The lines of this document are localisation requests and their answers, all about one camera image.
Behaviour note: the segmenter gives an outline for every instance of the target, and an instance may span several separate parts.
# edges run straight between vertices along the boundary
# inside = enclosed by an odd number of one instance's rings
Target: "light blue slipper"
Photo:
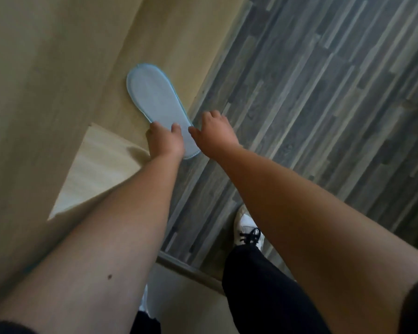
[[[175,122],[181,126],[186,149],[184,159],[192,158],[200,152],[188,132],[192,123],[170,80],[157,66],[142,63],[134,67],[127,75],[127,90],[134,104],[150,123],[158,121],[169,130]]]

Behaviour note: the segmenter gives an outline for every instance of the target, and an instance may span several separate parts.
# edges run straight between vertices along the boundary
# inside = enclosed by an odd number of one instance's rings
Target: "wooden floor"
[[[245,148],[418,245],[418,0],[251,0],[194,124],[213,109]],[[220,279],[241,203],[216,163],[184,161],[162,251]]]

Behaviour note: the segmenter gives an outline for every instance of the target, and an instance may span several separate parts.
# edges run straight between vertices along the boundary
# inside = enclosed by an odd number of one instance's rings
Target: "black shoelace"
[[[262,235],[262,231],[259,230],[258,228],[254,228],[249,233],[240,233],[240,236],[245,237],[241,239],[241,241],[243,241],[245,244],[252,243],[254,245],[257,245],[258,240],[260,239],[261,235]]]

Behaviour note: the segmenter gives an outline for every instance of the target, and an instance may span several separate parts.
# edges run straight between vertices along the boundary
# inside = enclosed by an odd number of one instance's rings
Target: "black pants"
[[[300,286],[254,245],[236,246],[229,253],[223,290],[240,334],[330,333]],[[157,334],[160,324],[138,312],[131,333]]]

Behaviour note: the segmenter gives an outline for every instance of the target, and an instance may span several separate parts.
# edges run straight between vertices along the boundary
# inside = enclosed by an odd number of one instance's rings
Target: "forearm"
[[[179,162],[159,156],[112,192],[0,306],[0,319],[40,333],[128,333],[163,239]]]
[[[271,160],[239,147],[216,160],[331,329],[396,331],[418,251]]]

